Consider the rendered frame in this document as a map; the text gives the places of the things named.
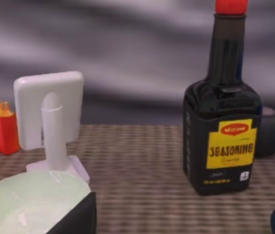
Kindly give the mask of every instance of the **black sphere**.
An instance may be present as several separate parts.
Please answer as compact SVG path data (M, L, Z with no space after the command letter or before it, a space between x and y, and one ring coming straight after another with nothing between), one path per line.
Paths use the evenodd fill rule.
M258 131L255 156L267 157L275 154L275 109L263 107L261 127Z

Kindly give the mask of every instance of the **yellow label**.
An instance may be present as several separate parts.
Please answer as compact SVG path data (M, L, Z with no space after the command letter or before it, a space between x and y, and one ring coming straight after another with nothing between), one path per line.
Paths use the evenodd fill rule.
M250 165L254 159L257 128L252 119L222 121L209 133L207 169Z

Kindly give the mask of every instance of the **bottle neck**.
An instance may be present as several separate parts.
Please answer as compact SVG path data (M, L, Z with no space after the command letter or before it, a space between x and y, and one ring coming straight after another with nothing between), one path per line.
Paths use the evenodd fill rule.
M246 15L215 14L209 71L206 80L214 85L238 86L242 83Z

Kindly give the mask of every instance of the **blurred background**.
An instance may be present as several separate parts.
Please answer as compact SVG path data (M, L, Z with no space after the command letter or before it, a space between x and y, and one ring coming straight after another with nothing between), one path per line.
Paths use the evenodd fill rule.
M0 96L21 76L78 70L82 123L181 124L206 75L212 0L0 0ZM275 107L275 0L250 0L244 81Z

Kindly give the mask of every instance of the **bottle body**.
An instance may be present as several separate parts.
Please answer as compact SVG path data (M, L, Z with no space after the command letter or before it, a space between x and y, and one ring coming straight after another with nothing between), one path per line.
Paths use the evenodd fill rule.
M243 82L229 88L199 81L183 102L183 170L200 195L249 186L262 101Z

